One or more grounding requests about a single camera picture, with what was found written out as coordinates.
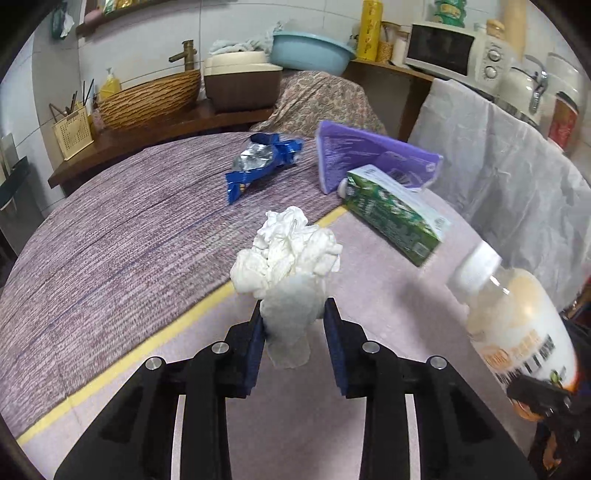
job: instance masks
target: blue basin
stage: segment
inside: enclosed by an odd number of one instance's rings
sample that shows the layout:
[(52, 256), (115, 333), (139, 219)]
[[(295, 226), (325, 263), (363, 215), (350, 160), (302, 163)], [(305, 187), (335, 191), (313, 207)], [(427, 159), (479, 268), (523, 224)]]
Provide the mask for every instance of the blue basin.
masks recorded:
[(332, 38), (291, 31), (273, 34), (271, 63), (286, 69), (317, 70), (340, 76), (355, 57), (355, 50)]

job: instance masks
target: microwave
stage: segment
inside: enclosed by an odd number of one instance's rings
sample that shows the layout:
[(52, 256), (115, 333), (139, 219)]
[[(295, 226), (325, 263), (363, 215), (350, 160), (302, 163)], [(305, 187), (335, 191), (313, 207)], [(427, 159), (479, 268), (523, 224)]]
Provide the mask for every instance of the microwave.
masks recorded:
[(495, 96), (515, 60), (511, 46), (483, 31), (435, 22), (413, 24), (404, 63)]

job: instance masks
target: white tile wall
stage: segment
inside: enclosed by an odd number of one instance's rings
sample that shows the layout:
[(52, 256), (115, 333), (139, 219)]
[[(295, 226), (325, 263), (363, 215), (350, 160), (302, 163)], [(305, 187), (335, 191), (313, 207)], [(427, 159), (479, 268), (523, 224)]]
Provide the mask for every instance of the white tile wall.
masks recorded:
[[(410, 25), (423, 18), (424, 2), (413, 0), (383, 0), (382, 19), (400, 25)], [(362, 12), (361, 0), (326, 0), (326, 11), (359, 20)]]
[(60, 108), (70, 105), (72, 94), (78, 90), (78, 100), (82, 97), (78, 49), (49, 46), (35, 52), (33, 59), (33, 91), (39, 124), (43, 125), (53, 117), (49, 103)]
[(28, 183), (40, 210), (64, 197), (60, 188), (51, 190), (47, 179), (53, 173), (39, 127), (33, 93), (34, 35), (29, 38), (0, 84), (0, 131), (12, 133), (19, 158), (31, 164)]
[(330, 13), (324, 14), (324, 32), (326, 35), (344, 43), (349, 41), (354, 26), (357, 26), (356, 32), (359, 32), (359, 23), (360, 20), (357, 18)]
[[(384, 0), (384, 19), (410, 24), (423, 17), (423, 6), (422, 0)], [(168, 57), (181, 51), (183, 40), (195, 39), (203, 60), (215, 40), (247, 40), (278, 21), (292, 20), (311, 31), (324, 28), (346, 41), (361, 10), (361, 0), (177, 0), (122, 17), (79, 39), (81, 79), (88, 84), (94, 78), (100, 86), (110, 66), (123, 87), (137, 85), (182, 70)]]
[(489, 12), (477, 10), (475, 8), (466, 8), (466, 18), (464, 19), (464, 25), (466, 28), (473, 29), (475, 23), (486, 25), (486, 21), (489, 18), (494, 18)]
[(324, 13), (285, 5), (234, 4), (203, 5), (201, 50), (204, 56), (216, 40), (245, 41), (263, 36), (278, 21), (294, 21), (312, 31), (322, 28)]
[(2, 135), (12, 133), (15, 145), (39, 128), (33, 97), (31, 58), (32, 55), (29, 55), (18, 67), (10, 68), (0, 84)]
[(43, 211), (64, 198), (64, 192), (61, 187), (52, 189), (47, 183), (47, 179), (53, 174), (53, 168), (47, 156), (47, 150), (39, 128), (20, 143), (20, 145), (17, 145), (17, 153), (19, 158), (23, 158), (26, 155), (31, 165), (31, 174), (28, 177), (28, 182), (33, 191), (35, 202), (40, 210)]
[(175, 73), (176, 70), (168, 72), (167, 69), (182, 66), (183, 61), (170, 63), (168, 58), (183, 51), (184, 40), (194, 39), (197, 55), (200, 55), (198, 3), (197, 7), (193, 3), (183, 9), (157, 9), (152, 16), (147, 16), (149, 11), (139, 12), (144, 15), (136, 23), (109, 32), (97, 31), (96, 36), (88, 37), (79, 48), (81, 79), (87, 85), (95, 79), (95, 86), (100, 87), (106, 80), (107, 67), (113, 68), (121, 82), (153, 72), (161, 72), (160, 76)]

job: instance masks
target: jar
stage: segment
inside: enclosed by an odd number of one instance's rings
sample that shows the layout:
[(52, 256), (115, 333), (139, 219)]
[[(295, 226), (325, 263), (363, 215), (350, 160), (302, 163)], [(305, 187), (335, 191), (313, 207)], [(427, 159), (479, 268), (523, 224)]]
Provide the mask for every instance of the jar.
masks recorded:
[(397, 67), (404, 66), (404, 55), (410, 35), (411, 27), (400, 27), (396, 33), (396, 40), (394, 41), (394, 51), (392, 52), (392, 63)]
[(400, 25), (392, 22), (382, 22), (382, 33), (380, 35), (378, 44), (378, 55), (375, 61), (378, 63), (388, 63), (392, 58), (394, 51), (394, 43), (396, 41), (396, 33), (400, 29)]
[(486, 21), (486, 34), (499, 40), (505, 39), (505, 26), (503, 23), (491, 18)]

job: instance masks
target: white tissue paper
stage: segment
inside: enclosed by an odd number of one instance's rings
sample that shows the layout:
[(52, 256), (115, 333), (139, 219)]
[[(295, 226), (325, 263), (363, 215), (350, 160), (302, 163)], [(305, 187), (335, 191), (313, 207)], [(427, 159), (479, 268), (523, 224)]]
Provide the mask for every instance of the white tissue paper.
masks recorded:
[(338, 272), (343, 246), (330, 229), (308, 225), (298, 207), (266, 215), (252, 248), (238, 252), (230, 277), (238, 293), (262, 299), (267, 352), (273, 364), (295, 368), (310, 357), (306, 329), (322, 315), (324, 279)]

